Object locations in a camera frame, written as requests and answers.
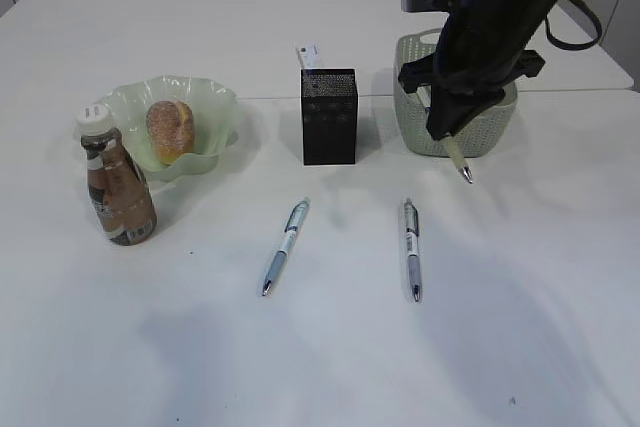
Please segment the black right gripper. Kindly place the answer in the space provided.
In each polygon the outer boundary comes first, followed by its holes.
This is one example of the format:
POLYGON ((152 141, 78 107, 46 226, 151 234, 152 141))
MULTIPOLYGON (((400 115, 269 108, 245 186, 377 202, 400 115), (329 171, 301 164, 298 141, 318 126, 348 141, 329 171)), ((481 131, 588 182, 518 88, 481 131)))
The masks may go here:
POLYGON ((435 141, 457 135, 499 104, 506 96, 505 85, 540 73, 545 60, 527 47, 540 25, 503 21, 480 28, 447 21, 434 31, 434 45, 422 42, 426 32, 398 40, 399 86, 408 94, 433 86, 426 128, 435 141))

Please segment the blue black right robot arm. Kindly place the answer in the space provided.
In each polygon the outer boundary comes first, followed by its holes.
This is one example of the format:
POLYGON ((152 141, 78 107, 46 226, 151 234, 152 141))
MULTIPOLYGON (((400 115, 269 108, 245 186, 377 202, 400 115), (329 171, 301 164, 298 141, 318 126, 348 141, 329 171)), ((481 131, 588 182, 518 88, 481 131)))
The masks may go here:
POLYGON ((431 91, 426 129, 439 141, 497 105, 516 79, 535 77, 544 59, 527 44, 557 0, 401 0, 409 13, 445 12, 436 49, 405 63, 406 93, 431 91))

